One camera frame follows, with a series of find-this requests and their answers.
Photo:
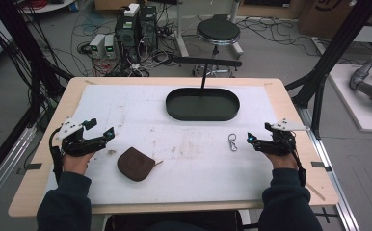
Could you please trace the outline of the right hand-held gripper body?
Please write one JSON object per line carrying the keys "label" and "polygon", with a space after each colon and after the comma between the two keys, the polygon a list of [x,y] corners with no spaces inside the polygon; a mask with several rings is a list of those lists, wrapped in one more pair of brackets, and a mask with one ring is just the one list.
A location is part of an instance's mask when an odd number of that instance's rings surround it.
{"label": "right hand-held gripper body", "polygon": [[295,131],[308,131],[309,127],[300,122],[288,120],[286,118],[272,124],[277,131],[272,133],[270,141],[264,141],[263,149],[260,152],[285,156],[293,154],[296,150]]}

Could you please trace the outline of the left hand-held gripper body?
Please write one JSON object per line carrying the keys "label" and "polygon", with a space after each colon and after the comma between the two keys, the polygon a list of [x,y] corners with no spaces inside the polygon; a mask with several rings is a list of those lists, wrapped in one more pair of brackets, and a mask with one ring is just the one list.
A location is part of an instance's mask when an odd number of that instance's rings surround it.
{"label": "left hand-held gripper body", "polygon": [[88,153],[93,153],[105,147],[92,143],[92,139],[85,139],[83,133],[86,129],[82,122],[77,122],[72,117],[68,117],[61,125],[56,134],[56,140],[62,143],[62,150],[71,156],[78,157]]}

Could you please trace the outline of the brown leather pouch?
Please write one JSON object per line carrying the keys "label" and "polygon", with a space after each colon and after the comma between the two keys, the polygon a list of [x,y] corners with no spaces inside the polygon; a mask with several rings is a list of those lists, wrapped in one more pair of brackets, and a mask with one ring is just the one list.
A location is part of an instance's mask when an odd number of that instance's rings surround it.
{"label": "brown leather pouch", "polygon": [[161,164],[161,161],[155,162],[134,147],[129,147],[117,160],[118,170],[134,182],[145,180],[159,164]]}

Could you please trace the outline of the black oval tray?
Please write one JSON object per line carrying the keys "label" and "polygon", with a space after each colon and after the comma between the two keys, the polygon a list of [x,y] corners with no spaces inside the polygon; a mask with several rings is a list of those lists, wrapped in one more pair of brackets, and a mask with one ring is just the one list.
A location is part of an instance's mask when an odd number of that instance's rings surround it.
{"label": "black oval tray", "polygon": [[182,121],[228,121],[239,109],[239,98],[225,89],[180,88],[166,97],[167,113]]}

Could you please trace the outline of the person's left hand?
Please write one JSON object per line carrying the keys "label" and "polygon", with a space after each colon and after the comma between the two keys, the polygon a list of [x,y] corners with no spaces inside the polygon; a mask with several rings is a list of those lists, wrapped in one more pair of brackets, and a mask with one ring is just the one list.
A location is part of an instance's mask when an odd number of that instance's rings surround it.
{"label": "person's left hand", "polygon": [[94,152],[78,157],[65,154],[63,158],[63,170],[66,172],[73,172],[84,175],[88,167],[88,162],[93,157],[93,155]]}

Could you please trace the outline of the person's right hand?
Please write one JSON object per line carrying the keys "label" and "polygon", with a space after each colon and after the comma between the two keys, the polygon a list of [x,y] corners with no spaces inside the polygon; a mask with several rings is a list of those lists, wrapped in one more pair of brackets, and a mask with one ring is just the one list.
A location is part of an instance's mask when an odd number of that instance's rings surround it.
{"label": "person's right hand", "polygon": [[265,154],[265,156],[272,163],[273,169],[278,169],[278,168],[291,168],[295,170],[298,169],[297,162],[291,154],[285,155],[285,156]]}

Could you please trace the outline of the white table mat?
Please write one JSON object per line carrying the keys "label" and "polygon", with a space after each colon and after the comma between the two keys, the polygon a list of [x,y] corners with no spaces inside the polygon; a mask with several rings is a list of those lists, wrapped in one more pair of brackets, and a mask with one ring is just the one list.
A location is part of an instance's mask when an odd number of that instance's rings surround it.
{"label": "white table mat", "polygon": [[[232,86],[240,109],[229,121],[179,121],[168,115],[170,86],[90,85],[85,87],[73,119],[95,118],[85,137],[113,127],[115,137],[91,159],[93,205],[164,204],[258,200],[272,178],[270,161],[255,151],[249,133],[270,137],[266,122],[276,122],[262,87]],[[141,181],[117,168],[118,157],[134,147],[156,162]]]}

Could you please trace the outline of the grey power supply unit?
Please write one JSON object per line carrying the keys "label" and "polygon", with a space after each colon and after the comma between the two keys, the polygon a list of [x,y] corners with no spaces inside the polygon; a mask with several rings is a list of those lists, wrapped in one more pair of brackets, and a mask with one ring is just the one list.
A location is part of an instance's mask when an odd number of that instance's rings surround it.
{"label": "grey power supply unit", "polygon": [[117,57],[114,35],[110,34],[105,36],[104,48],[107,59],[115,59]]}
{"label": "grey power supply unit", "polygon": [[102,59],[105,55],[105,36],[103,34],[96,35],[90,42],[92,55],[95,59]]}

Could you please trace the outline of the white board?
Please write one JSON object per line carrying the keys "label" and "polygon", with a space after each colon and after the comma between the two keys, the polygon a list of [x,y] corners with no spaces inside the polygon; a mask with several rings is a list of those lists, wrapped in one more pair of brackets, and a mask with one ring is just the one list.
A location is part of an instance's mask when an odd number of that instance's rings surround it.
{"label": "white board", "polygon": [[358,68],[356,64],[337,64],[330,80],[359,130],[372,133],[372,101],[366,94],[349,87],[351,76]]}

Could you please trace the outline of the black T-shaped stand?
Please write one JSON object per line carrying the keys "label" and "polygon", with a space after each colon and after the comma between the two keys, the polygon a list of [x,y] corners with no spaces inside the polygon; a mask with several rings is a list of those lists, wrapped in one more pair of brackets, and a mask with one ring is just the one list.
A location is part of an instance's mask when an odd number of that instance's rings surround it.
{"label": "black T-shaped stand", "polygon": [[182,88],[180,89],[181,95],[191,96],[208,96],[208,95],[221,95],[229,96],[232,92],[224,89],[207,89],[205,87],[206,71],[210,65],[225,65],[234,66],[238,68],[242,65],[239,61],[228,61],[218,59],[207,59],[207,58],[193,58],[193,57],[178,57],[175,56],[173,60],[178,64],[202,64],[204,67],[203,77],[199,88]]}

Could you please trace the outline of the black computer tower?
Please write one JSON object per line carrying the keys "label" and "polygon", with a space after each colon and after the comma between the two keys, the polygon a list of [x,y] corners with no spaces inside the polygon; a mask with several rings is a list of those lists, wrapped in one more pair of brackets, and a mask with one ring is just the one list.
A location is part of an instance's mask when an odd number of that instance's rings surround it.
{"label": "black computer tower", "polygon": [[146,50],[152,50],[157,47],[156,18],[157,9],[155,6],[143,6],[141,8],[141,36]]}
{"label": "black computer tower", "polygon": [[139,61],[139,22],[136,16],[119,15],[115,27],[122,60],[128,63]]}

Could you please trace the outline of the black round stool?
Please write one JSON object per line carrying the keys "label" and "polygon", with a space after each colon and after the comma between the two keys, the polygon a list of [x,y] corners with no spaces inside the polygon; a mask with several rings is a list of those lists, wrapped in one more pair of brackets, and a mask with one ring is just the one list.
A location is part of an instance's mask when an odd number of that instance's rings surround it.
{"label": "black round stool", "polygon": [[[197,26],[197,36],[200,40],[214,45],[212,59],[217,59],[219,46],[228,46],[236,43],[240,38],[240,29],[238,26],[228,20],[226,14],[215,14],[212,18],[205,19]],[[196,64],[192,70],[194,76],[202,76],[204,70],[203,64]],[[207,75],[218,77],[221,74],[224,77],[231,77],[230,67],[220,69],[218,65],[210,65],[205,72]]]}

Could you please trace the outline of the person's lap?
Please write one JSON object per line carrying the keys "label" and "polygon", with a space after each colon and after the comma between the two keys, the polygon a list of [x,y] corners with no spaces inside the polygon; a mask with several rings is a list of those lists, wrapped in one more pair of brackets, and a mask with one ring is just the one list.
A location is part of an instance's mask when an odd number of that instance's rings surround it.
{"label": "person's lap", "polygon": [[231,211],[112,215],[104,231],[243,231],[240,213]]}

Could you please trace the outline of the white box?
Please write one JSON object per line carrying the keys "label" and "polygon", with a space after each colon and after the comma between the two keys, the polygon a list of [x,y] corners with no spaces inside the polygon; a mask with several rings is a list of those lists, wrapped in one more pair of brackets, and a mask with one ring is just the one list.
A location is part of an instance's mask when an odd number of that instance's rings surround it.
{"label": "white box", "polygon": [[124,11],[125,16],[134,17],[136,13],[139,11],[140,5],[136,3],[131,3],[126,10]]}

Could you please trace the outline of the cardboard box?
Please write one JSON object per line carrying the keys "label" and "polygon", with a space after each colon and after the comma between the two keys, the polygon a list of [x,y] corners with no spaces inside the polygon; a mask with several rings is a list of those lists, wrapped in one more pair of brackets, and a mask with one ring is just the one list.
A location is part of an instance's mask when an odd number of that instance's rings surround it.
{"label": "cardboard box", "polygon": [[[298,19],[299,33],[332,39],[357,2],[358,0],[305,0],[305,7]],[[355,41],[372,42],[372,15]]]}

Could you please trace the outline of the aluminium rail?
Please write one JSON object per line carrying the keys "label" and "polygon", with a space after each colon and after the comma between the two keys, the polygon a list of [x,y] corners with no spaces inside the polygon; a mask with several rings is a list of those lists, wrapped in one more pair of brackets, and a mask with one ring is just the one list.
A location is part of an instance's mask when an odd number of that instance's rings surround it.
{"label": "aluminium rail", "polygon": [[17,163],[24,155],[37,133],[37,127],[25,128],[20,135],[11,142],[10,148],[4,152],[5,157],[0,163],[0,190],[9,179]]}
{"label": "aluminium rail", "polygon": [[297,132],[296,140],[302,165],[306,169],[310,205],[332,206],[344,231],[360,231],[323,142],[311,130]]}

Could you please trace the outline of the black metal frame post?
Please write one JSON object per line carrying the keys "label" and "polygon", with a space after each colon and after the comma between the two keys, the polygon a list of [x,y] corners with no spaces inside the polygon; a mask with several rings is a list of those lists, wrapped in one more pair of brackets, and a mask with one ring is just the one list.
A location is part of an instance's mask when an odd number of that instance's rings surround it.
{"label": "black metal frame post", "polygon": [[314,98],[310,130],[318,140],[321,139],[320,119],[326,80],[371,16],[372,0],[357,0],[315,67],[304,77],[285,86],[287,91],[300,87],[299,92],[292,97],[293,104],[300,109],[306,109],[310,99]]}

